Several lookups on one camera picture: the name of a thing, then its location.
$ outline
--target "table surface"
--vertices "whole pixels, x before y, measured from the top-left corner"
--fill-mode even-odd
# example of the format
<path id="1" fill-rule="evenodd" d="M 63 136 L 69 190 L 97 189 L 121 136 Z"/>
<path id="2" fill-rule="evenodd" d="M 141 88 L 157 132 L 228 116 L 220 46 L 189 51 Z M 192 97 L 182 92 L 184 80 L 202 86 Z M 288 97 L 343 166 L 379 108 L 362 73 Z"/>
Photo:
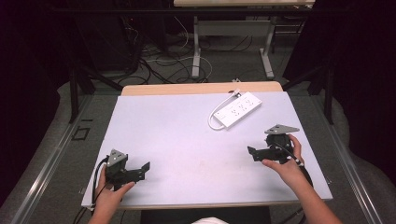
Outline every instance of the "table surface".
<path id="1" fill-rule="evenodd" d="M 260 7 L 313 5 L 315 0 L 175 0 L 176 7 Z"/>
<path id="2" fill-rule="evenodd" d="M 213 131 L 206 123 L 210 112 L 235 89 L 252 92 L 262 106 L 230 129 Z M 112 148 L 129 155 L 127 170 L 150 161 L 146 179 L 124 196 L 122 209 L 297 203 L 278 174 L 248 154 L 247 146 L 266 148 L 264 131 L 278 123 L 300 129 L 294 135 L 315 189 L 323 200 L 332 199 L 290 98 L 277 82 L 125 87 L 96 164 Z M 90 205 L 91 193 L 86 190 L 82 206 Z"/>

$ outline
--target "gray carpet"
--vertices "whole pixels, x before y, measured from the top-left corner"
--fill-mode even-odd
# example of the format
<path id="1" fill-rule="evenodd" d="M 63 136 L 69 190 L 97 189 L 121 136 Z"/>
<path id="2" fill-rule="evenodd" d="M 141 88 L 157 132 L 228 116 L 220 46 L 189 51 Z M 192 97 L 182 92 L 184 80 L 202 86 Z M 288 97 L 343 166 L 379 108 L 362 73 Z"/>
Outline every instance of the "gray carpet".
<path id="1" fill-rule="evenodd" d="M 216 37 L 210 39 L 210 46 L 212 49 L 214 47 L 229 49 L 242 39 L 243 37 L 239 37 L 239 39 Z M 292 36 L 280 37 L 276 42 L 276 53 L 270 55 L 273 70 L 276 71 L 276 80 L 280 83 L 285 82 L 281 74 L 294 43 L 295 38 Z M 211 82 L 228 82 L 236 77 L 242 81 L 266 80 L 257 51 L 257 46 L 259 45 L 260 42 L 254 40 L 252 47 L 240 52 L 203 51 L 202 56 L 211 62 L 213 68 L 209 80 Z M 163 67 L 155 63 L 151 64 L 153 64 L 153 69 L 168 77 L 172 76 L 174 81 L 182 76 L 181 74 L 172 75 L 176 70 L 182 68 L 181 65 Z M 206 72 L 210 70 L 210 66 L 205 61 L 202 61 L 202 67 Z M 141 76 L 148 75 L 146 71 L 140 69 L 137 74 Z M 135 84 L 138 81 L 130 78 L 124 80 L 122 85 Z M 154 83 L 160 83 L 160 81 L 152 79 L 151 84 Z M 65 85 L 59 89 L 62 99 L 57 115 L 19 184 L 0 209 L 1 223 L 11 223 L 12 220 L 17 220 L 15 215 L 21 211 L 21 205 L 23 205 L 26 196 L 29 194 L 29 190 L 52 153 L 56 152 L 60 147 L 64 147 L 64 152 L 60 155 L 60 162 L 53 167 L 53 174 L 50 176 L 50 181 L 45 186 L 45 190 L 39 195 L 41 197 L 38 197 L 36 203 L 33 203 L 31 212 L 25 215 L 27 216 L 27 223 L 73 222 L 82 200 L 82 194 L 79 192 L 86 187 L 91 176 L 118 94 L 118 92 L 114 92 L 103 83 L 95 82 L 95 86 L 98 91 L 94 96 L 89 96 L 88 98 L 80 97 L 81 104 L 84 104 L 84 102 L 88 103 L 86 103 L 86 109 L 81 111 L 81 116 L 73 128 L 70 128 L 67 124 L 70 118 L 68 86 Z M 331 182 L 329 186 L 334 200 L 327 202 L 327 204 L 345 223 L 371 223 L 371 221 L 367 221 L 367 216 L 361 209 L 361 202 L 356 196 L 353 184 L 351 184 L 353 181 L 350 180 L 350 176 L 347 175 L 341 164 L 339 154 L 335 150 L 336 144 L 330 138 L 331 134 L 327 123 L 323 121 L 320 109 L 318 109 L 318 105 L 320 105 L 318 102 L 322 101 L 322 97 L 308 96 L 306 91 L 304 91 L 305 87 L 306 83 L 303 83 L 290 90 L 290 99 L 303 124 L 323 174 Z M 334 102 L 333 106 L 333 118 L 335 122 L 333 127 L 343 144 L 347 146 L 347 120 L 342 112 L 342 107 L 336 102 Z M 68 129 L 71 129 L 72 135 L 69 136 L 70 138 L 64 144 L 60 144 L 67 137 L 64 136 L 64 133 Z M 89 132 L 85 140 L 78 140 L 84 136 L 84 132 L 87 129 L 89 129 Z M 392 223 L 396 219 L 393 212 L 396 210 L 395 187 L 373 165 L 362 161 L 356 156 L 351 156 L 354 161 L 352 166 L 357 168 L 359 177 L 361 177 L 367 189 L 367 194 L 370 196 L 382 222 Z M 273 223 L 278 223 L 297 210 L 298 207 L 298 204 L 270 206 Z M 87 212 L 80 223 L 86 223 L 89 216 L 89 212 Z M 120 223 L 122 219 L 122 223 L 135 224 L 139 223 L 139 218 L 139 211 L 127 211 L 125 213 L 119 211 L 114 216 L 112 223 Z M 297 223 L 299 218 L 301 218 L 301 215 L 291 220 L 290 223 Z"/>

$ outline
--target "power strip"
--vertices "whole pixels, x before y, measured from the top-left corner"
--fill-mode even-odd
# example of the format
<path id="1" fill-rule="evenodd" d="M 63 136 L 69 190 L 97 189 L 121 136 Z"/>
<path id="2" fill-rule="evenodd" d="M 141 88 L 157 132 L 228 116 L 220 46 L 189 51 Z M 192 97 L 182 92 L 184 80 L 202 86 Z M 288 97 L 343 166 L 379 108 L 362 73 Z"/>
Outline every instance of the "power strip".
<path id="1" fill-rule="evenodd" d="M 259 98 L 246 92 L 216 112 L 214 117 L 228 128 L 260 105 L 262 101 Z"/>

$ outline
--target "white table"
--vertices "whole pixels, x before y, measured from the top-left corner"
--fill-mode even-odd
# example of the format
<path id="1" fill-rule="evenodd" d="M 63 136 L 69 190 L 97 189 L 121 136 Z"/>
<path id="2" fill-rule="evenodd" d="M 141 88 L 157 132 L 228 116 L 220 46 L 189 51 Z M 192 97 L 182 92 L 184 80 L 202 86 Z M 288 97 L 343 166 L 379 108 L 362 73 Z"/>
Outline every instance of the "white table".
<path id="1" fill-rule="evenodd" d="M 176 7 L 280 7 L 313 5 L 315 0 L 175 0 Z M 194 17 L 194 59 L 191 76 L 199 76 L 201 49 L 200 35 L 254 35 L 264 36 L 264 48 L 260 49 L 262 64 L 268 79 L 274 73 L 268 58 L 276 17 L 269 21 L 199 21 Z"/>
<path id="2" fill-rule="evenodd" d="M 262 106 L 229 130 L 213 131 L 208 115 L 239 88 Z M 286 92 L 276 82 L 130 86 L 115 106 L 98 162 L 112 148 L 127 153 L 126 169 L 150 161 L 146 179 L 123 198 L 123 209 L 199 208 L 298 202 L 278 174 L 253 161 L 247 146 L 265 148 L 277 123 L 299 128 L 306 168 L 318 195 L 332 194 Z M 82 206 L 91 203 L 92 178 Z"/>

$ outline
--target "power outlet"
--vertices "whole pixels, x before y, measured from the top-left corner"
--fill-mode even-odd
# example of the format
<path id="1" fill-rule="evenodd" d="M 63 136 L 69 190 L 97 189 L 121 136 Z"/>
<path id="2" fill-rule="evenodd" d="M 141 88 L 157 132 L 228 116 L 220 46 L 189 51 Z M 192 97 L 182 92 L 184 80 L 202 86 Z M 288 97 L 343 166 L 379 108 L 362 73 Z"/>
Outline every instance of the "power outlet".
<path id="1" fill-rule="evenodd" d="M 246 92 L 216 112 L 214 117 L 228 128 L 260 105 L 262 101 L 259 98 Z"/>

